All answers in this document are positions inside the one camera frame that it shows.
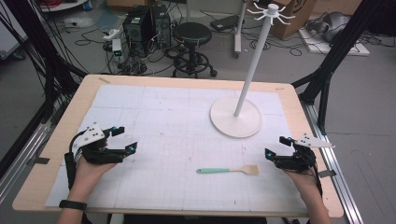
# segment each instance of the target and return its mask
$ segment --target power strip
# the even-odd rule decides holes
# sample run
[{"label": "power strip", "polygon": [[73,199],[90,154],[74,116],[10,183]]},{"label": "power strip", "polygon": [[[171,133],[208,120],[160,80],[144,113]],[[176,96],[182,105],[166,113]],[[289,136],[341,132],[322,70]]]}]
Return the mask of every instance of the power strip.
[{"label": "power strip", "polygon": [[103,36],[103,39],[104,39],[105,41],[112,40],[119,32],[120,32],[120,30],[111,29],[111,30],[108,32],[108,35]]}]

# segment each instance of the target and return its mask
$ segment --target white paper sheet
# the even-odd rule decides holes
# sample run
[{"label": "white paper sheet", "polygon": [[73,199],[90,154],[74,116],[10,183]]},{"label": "white paper sheet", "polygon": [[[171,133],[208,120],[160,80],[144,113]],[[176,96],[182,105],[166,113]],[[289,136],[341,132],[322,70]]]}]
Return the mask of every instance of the white paper sheet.
[{"label": "white paper sheet", "polygon": [[[137,141],[137,151],[106,173],[92,193],[89,207],[188,211],[306,212],[291,180],[265,159],[270,148],[290,155],[292,147],[278,142],[290,136],[278,95],[247,94],[262,112],[263,125],[247,139],[218,132],[210,107],[240,91],[104,85],[79,131],[95,121],[102,129],[125,127],[108,138],[109,148]],[[223,173],[202,175],[204,167],[259,165],[258,175]],[[64,164],[47,200],[56,207],[68,193]]]}]

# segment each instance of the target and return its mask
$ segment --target black stool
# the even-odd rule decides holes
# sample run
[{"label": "black stool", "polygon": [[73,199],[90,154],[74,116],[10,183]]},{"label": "black stool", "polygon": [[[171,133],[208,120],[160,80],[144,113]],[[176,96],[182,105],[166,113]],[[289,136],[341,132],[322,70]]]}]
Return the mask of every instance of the black stool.
[{"label": "black stool", "polygon": [[210,75],[215,77],[218,72],[213,70],[207,57],[195,51],[195,47],[200,47],[212,38],[212,32],[206,26],[197,22],[184,22],[175,28],[174,39],[183,44],[188,51],[180,52],[174,59],[175,70],[172,77],[176,77],[177,70],[187,73],[189,76],[194,74],[198,78],[198,73],[210,68]]}]

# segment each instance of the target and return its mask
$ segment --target wristband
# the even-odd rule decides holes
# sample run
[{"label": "wristband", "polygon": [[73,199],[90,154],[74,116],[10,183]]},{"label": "wristband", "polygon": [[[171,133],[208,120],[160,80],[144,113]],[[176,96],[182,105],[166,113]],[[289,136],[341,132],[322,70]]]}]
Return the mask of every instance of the wristband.
[{"label": "wristband", "polygon": [[72,209],[84,211],[87,208],[87,204],[72,202],[72,201],[67,201],[67,200],[61,200],[61,202],[59,203],[59,207],[60,208],[72,208]]}]

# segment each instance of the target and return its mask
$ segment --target stand base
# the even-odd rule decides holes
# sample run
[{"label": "stand base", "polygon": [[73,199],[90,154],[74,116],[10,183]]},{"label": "stand base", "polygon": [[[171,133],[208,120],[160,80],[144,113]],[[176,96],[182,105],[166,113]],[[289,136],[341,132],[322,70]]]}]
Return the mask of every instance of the stand base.
[{"label": "stand base", "polygon": [[257,106],[245,100],[239,116],[236,117],[234,112],[238,101],[238,97],[217,100],[210,109],[210,118],[220,132],[235,138],[247,138],[262,127],[262,113]]}]

